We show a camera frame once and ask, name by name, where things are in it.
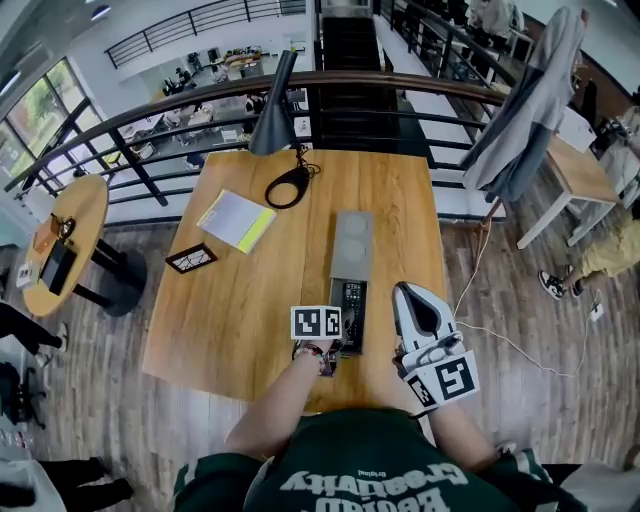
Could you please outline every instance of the power plug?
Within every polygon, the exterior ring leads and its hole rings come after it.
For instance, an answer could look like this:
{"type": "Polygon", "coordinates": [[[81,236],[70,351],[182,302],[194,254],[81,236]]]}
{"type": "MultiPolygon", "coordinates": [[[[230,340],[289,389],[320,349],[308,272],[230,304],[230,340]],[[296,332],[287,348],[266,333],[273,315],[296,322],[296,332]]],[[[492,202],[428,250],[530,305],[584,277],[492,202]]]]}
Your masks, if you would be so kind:
{"type": "Polygon", "coordinates": [[[589,320],[591,320],[591,322],[596,322],[603,314],[604,306],[601,303],[597,303],[589,312],[589,320]]]}

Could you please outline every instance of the staircase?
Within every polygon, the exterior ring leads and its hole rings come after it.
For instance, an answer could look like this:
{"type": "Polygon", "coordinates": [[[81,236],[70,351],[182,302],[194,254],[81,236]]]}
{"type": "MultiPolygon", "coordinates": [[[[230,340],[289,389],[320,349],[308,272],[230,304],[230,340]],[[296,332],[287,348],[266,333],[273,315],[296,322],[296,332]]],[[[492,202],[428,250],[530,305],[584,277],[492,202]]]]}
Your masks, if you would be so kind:
{"type": "MultiPolygon", "coordinates": [[[[325,17],[323,25],[324,69],[380,71],[378,44],[371,18],[325,17]]],[[[395,93],[381,87],[336,86],[322,91],[323,110],[396,110],[395,93]]],[[[327,149],[397,152],[396,142],[358,140],[370,137],[394,137],[397,123],[393,118],[372,122],[365,117],[331,117],[323,115],[322,133],[327,149]]]]}

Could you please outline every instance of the cable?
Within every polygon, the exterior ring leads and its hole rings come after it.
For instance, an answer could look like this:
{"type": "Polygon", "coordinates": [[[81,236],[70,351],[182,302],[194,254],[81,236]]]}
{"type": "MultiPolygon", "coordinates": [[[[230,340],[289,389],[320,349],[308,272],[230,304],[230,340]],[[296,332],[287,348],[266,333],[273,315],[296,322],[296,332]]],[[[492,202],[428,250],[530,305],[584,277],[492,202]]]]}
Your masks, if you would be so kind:
{"type": "MultiPolygon", "coordinates": [[[[462,298],[464,297],[465,293],[467,293],[467,290],[469,289],[469,286],[471,285],[471,282],[473,281],[473,278],[476,277],[476,274],[478,273],[478,268],[480,267],[480,260],[482,258],[482,254],[484,253],[484,250],[487,247],[487,243],[489,242],[489,235],[491,234],[491,219],[489,219],[489,230],[487,232],[487,239],[484,242],[484,245],[482,246],[482,249],[480,250],[480,253],[478,254],[478,260],[476,261],[476,266],[473,270],[473,273],[471,274],[471,277],[469,278],[469,281],[467,282],[467,285],[464,287],[464,290],[462,290],[462,293],[460,294],[460,298],[458,299],[458,303],[456,304],[456,308],[453,312],[453,316],[455,317],[456,313],[458,312],[458,308],[460,307],[460,303],[462,302],[462,298]]],[[[593,309],[593,307],[598,304],[598,296],[600,296],[600,303],[602,302],[602,292],[598,289],[596,290],[595,293],[595,297],[592,294],[592,299],[593,302],[591,304],[591,309],[593,309]]],[[[498,333],[493,332],[491,329],[487,329],[486,327],[478,327],[475,325],[469,325],[465,322],[456,322],[460,325],[464,325],[465,327],[468,327],[469,329],[474,329],[474,330],[478,330],[478,331],[486,331],[489,334],[492,334],[493,336],[495,336],[496,338],[500,338],[501,340],[505,340],[509,343],[509,345],[511,345],[514,349],[516,349],[518,352],[520,352],[524,357],[526,357],[529,362],[531,362],[532,364],[536,365],[538,368],[540,368],[541,370],[545,370],[547,372],[551,372],[554,375],[557,375],[558,377],[568,377],[568,378],[574,378],[578,372],[580,371],[580,368],[582,367],[582,363],[584,363],[584,359],[586,357],[587,354],[587,337],[589,335],[589,320],[590,320],[590,316],[587,315],[585,318],[585,323],[584,323],[584,338],[582,339],[582,354],[580,356],[580,361],[578,362],[578,365],[576,366],[576,369],[573,371],[573,373],[561,373],[558,370],[554,369],[554,368],[548,368],[546,366],[542,366],[542,364],[540,364],[538,361],[536,361],[535,359],[533,359],[529,354],[527,354],[524,350],[522,350],[520,347],[518,347],[513,341],[511,341],[509,338],[507,338],[506,336],[502,336],[498,333]]]]}
{"type": "Polygon", "coordinates": [[[458,312],[458,308],[460,307],[460,303],[462,302],[462,297],[464,297],[464,294],[467,293],[467,290],[469,289],[469,286],[471,286],[471,281],[473,281],[473,278],[476,277],[476,274],[478,273],[478,268],[480,268],[480,260],[482,259],[482,255],[484,254],[484,250],[487,248],[487,244],[489,243],[489,235],[491,235],[491,218],[489,218],[489,229],[487,231],[487,239],[484,241],[484,245],[482,246],[482,249],[480,249],[480,254],[478,254],[478,259],[476,261],[476,268],[473,269],[473,273],[471,274],[471,277],[469,278],[469,281],[467,282],[467,286],[464,287],[464,290],[462,290],[462,293],[460,294],[460,298],[458,299],[458,303],[456,304],[456,308],[453,310],[453,316],[455,318],[456,313],[458,312]]]}

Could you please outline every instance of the railing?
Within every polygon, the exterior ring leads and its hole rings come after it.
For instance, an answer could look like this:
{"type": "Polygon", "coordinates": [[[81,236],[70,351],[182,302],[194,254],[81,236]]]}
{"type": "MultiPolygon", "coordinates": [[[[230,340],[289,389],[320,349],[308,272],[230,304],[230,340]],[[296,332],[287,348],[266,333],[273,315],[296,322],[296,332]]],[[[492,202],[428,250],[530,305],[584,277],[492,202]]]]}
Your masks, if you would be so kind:
{"type": "Polygon", "coordinates": [[[305,0],[219,0],[155,23],[113,45],[105,53],[117,69],[169,43],[207,30],[268,16],[304,14],[305,10],[305,0]]]}
{"type": "MultiPolygon", "coordinates": [[[[246,123],[255,123],[258,116],[256,115],[242,115],[227,119],[212,120],[209,122],[203,122],[196,125],[179,126],[177,128],[161,128],[156,132],[144,134],[142,137],[138,137],[135,140],[125,141],[121,130],[124,127],[129,126],[136,121],[151,118],[158,114],[168,113],[175,111],[175,109],[185,108],[189,105],[199,105],[203,102],[211,102],[221,100],[223,98],[230,97],[242,97],[248,93],[260,93],[268,91],[271,86],[272,78],[269,76],[251,77],[233,82],[223,82],[206,87],[199,87],[197,89],[190,90],[177,94],[161,101],[143,105],[136,109],[130,110],[116,117],[113,117],[100,125],[83,132],[79,136],[75,137],[71,141],[53,149],[41,159],[35,162],[31,167],[25,170],[20,176],[13,179],[5,186],[5,191],[12,192],[12,195],[16,199],[20,199],[28,191],[22,185],[28,178],[37,175],[49,162],[56,157],[65,154],[74,147],[87,143],[98,137],[103,137],[105,134],[111,136],[114,141],[114,147],[100,151],[95,155],[91,155],[84,161],[77,162],[57,173],[44,179],[47,187],[53,188],[51,193],[57,194],[65,188],[62,186],[55,186],[56,178],[61,175],[73,173],[75,169],[82,169],[83,165],[89,161],[107,157],[114,152],[120,152],[125,159],[125,163],[118,163],[117,165],[110,167],[107,170],[100,172],[101,176],[104,176],[110,183],[110,191],[129,189],[130,187],[144,186],[146,192],[143,194],[121,195],[110,200],[110,204],[119,204],[129,201],[135,201],[140,199],[155,198],[157,202],[162,205],[167,205],[167,197],[178,194],[188,194],[192,191],[192,187],[188,188],[176,188],[172,190],[161,191],[158,187],[158,183],[164,180],[171,180],[174,178],[183,178],[190,176],[197,176],[200,173],[200,169],[184,170],[177,172],[169,172],[162,174],[155,174],[148,170],[152,164],[162,162],[170,159],[182,159],[188,155],[203,154],[217,151],[229,151],[229,150],[242,150],[246,149],[247,141],[237,142],[222,142],[215,144],[199,145],[198,147],[182,146],[176,140],[177,137],[184,136],[191,132],[203,132],[214,128],[224,128],[230,125],[239,125],[246,123]],[[148,158],[140,157],[134,154],[132,151],[134,146],[144,145],[146,143],[154,143],[157,145],[164,145],[164,151],[162,154],[156,156],[150,156],[148,158]],[[114,176],[118,176],[120,173],[126,170],[132,170],[135,173],[133,179],[121,183],[113,183],[114,176]]],[[[491,91],[479,86],[463,84],[460,82],[454,82],[450,80],[444,80],[439,78],[428,78],[417,75],[406,75],[399,73],[383,73],[383,72],[352,72],[352,71],[321,71],[321,72],[304,72],[294,73],[289,81],[289,87],[291,89],[306,89],[308,109],[296,110],[292,112],[294,118],[309,118],[311,127],[310,135],[299,136],[299,140],[302,143],[312,143],[314,148],[322,149],[330,147],[330,140],[323,136],[323,133],[317,127],[321,125],[317,120],[326,119],[329,117],[367,117],[372,121],[379,120],[380,118],[392,118],[392,119],[410,119],[410,120],[426,120],[445,124],[454,124],[460,126],[471,126],[476,129],[480,129],[484,126],[483,123],[473,121],[469,119],[459,119],[454,116],[442,116],[432,113],[419,113],[419,112],[406,112],[406,111],[359,111],[349,108],[332,108],[326,110],[320,110],[318,96],[325,87],[336,86],[377,86],[390,88],[403,91],[419,91],[438,95],[444,95],[448,99],[458,99],[471,103],[478,103],[481,105],[501,105],[504,101],[504,95],[499,92],[491,91]]],[[[354,134],[351,139],[353,141],[360,140],[366,136],[360,136],[354,134]]],[[[409,142],[416,144],[424,144],[429,147],[445,147],[456,149],[468,149],[471,144],[464,144],[459,142],[452,142],[448,140],[436,140],[436,139],[420,139],[420,140],[406,140],[402,138],[385,138],[386,141],[394,140],[397,142],[409,142]]],[[[31,186],[42,187],[42,184],[35,183],[31,186]]]]}
{"type": "Polygon", "coordinates": [[[516,78],[488,53],[487,48],[421,5],[411,0],[381,0],[380,14],[407,42],[408,51],[415,52],[433,76],[485,87],[491,87],[494,76],[508,86],[516,83],[516,78]],[[485,73],[474,65],[474,59],[484,65],[485,73]]]}

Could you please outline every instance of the bracelet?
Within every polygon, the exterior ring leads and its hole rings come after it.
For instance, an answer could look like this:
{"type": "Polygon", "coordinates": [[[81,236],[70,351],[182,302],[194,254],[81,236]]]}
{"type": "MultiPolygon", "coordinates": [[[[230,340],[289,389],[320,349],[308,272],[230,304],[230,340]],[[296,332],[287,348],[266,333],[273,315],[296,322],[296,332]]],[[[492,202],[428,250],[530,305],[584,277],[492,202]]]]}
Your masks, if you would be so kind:
{"type": "Polygon", "coordinates": [[[320,370],[318,371],[318,375],[322,375],[327,365],[327,360],[325,358],[324,352],[322,352],[322,349],[320,349],[319,347],[317,347],[312,343],[307,343],[306,345],[297,347],[293,351],[293,357],[291,359],[295,359],[300,354],[303,354],[303,353],[307,353],[315,356],[315,358],[320,362],[320,370]]]}

